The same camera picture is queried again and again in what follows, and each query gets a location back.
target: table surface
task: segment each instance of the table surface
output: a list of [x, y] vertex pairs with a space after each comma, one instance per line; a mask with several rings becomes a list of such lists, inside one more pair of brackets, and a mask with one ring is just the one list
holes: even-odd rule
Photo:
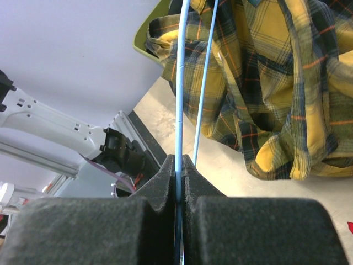
[[[159, 78], [134, 111], [167, 154], [175, 153], [175, 96]], [[192, 157], [195, 127], [184, 116], [183, 154]], [[250, 175], [243, 155], [200, 137], [197, 169], [229, 197], [300, 197], [321, 202], [330, 213], [353, 264], [353, 178], [310, 176], [304, 181], [260, 181]]]

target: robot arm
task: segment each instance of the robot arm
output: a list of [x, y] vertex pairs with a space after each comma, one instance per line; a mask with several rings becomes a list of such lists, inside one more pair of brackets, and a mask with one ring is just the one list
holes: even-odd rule
[[0, 71], [0, 127], [12, 128], [77, 151], [114, 173], [138, 175], [144, 156], [122, 133], [84, 123], [38, 102]]

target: plaid shirt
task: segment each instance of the plaid shirt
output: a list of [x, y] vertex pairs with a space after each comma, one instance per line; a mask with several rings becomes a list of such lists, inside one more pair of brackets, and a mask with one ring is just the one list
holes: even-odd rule
[[[196, 125], [212, 0], [191, 0], [184, 113]], [[179, 15], [146, 46], [175, 93]], [[201, 132], [260, 179], [353, 175], [353, 1], [220, 0]]]

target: green bowl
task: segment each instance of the green bowl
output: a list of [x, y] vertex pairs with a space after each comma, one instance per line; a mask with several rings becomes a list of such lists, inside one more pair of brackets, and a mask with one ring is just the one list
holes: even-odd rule
[[147, 17], [145, 22], [143, 22], [143, 24], [138, 29], [138, 31], [135, 35], [135, 38], [133, 40], [133, 48], [137, 52], [141, 53], [143, 56], [151, 59], [152, 61], [155, 61], [158, 64], [160, 64], [159, 59], [157, 57], [149, 54], [146, 51], [146, 48], [145, 48], [146, 33], [147, 33], [148, 25], [152, 20], [159, 18], [159, 17], [163, 17], [168, 14], [169, 3], [170, 3], [170, 0], [161, 0], [156, 5], [154, 10], [149, 14], [149, 16]]

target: blue wire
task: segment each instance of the blue wire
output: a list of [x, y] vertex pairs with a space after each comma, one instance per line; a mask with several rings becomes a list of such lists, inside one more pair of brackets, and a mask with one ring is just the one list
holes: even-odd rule
[[183, 168], [183, 97], [184, 97], [184, 56], [185, 56], [185, 32], [188, 21], [190, 0], [184, 0], [181, 7], [178, 49], [176, 56], [176, 109], [175, 109], [175, 240], [174, 240], [174, 265], [180, 264], [181, 249], [181, 170]]
[[[181, 204], [181, 171], [183, 169], [183, 109], [184, 109], [184, 56], [185, 56], [185, 32], [186, 22], [188, 21], [188, 10], [190, 0], [184, 0], [181, 7], [179, 31], [178, 31], [178, 49], [176, 56], [176, 109], [175, 109], [175, 241], [174, 241], [174, 265], [180, 264], [180, 248], [181, 248], [181, 226], [182, 226], [182, 204]], [[215, 28], [216, 13], [218, 0], [215, 0], [213, 8], [212, 22], [210, 27], [210, 36], [208, 37], [206, 60], [204, 67], [204, 76], [201, 84], [201, 94], [199, 103], [199, 112], [197, 114], [196, 135], [194, 145], [194, 165], [197, 162], [197, 152], [199, 150], [200, 129], [202, 119], [202, 108], [204, 105], [205, 87], [207, 80], [208, 62], [210, 60], [210, 51], [212, 44], [212, 36]]]
[[201, 131], [201, 121], [202, 121], [202, 109], [204, 107], [204, 97], [205, 97], [205, 90], [206, 90], [206, 81], [207, 81], [207, 69], [208, 69], [208, 62], [210, 60], [210, 52], [211, 52], [211, 45], [212, 45], [212, 36], [213, 31], [215, 29], [215, 21], [216, 21], [216, 13], [218, 7], [218, 0], [215, 0], [215, 6], [213, 8], [212, 14], [212, 22], [210, 27], [210, 35], [208, 36], [208, 44], [207, 44], [207, 51], [206, 51], [206, 60], [205, 60], [205, 67], [204, 67], [204, 76], [202, 78], [201, 84], [201, 94], [200, 94], [200, 102], [199, 102], [199, 112], [197, 114], [197, 123], [196, 123], [196, 133], [195, 133], [195, 143], [194, 143], [194, 156], [192, 161], [196, 166], [197, 163], [197, 153], [199, 151], [199, 141], [200, 141], [200, 131]]

